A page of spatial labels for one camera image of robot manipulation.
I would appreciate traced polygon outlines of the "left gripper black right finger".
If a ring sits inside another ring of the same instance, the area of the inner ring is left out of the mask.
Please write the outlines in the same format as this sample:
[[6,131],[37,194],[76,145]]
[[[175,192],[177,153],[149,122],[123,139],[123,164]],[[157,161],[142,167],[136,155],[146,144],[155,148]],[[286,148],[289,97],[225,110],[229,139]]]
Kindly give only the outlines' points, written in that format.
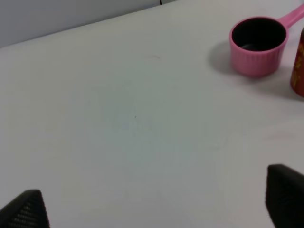
[[269,165],[266,208],[276,228],[302,228],[304,175],[282,164]]

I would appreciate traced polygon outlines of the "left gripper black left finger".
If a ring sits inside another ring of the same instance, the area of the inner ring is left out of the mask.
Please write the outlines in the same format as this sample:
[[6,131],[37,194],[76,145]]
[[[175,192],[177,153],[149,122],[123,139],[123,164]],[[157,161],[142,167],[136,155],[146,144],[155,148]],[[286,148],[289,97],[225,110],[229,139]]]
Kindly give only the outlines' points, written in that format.
[[2,228],[49,228],[40,190],[26,190],[0,210]]

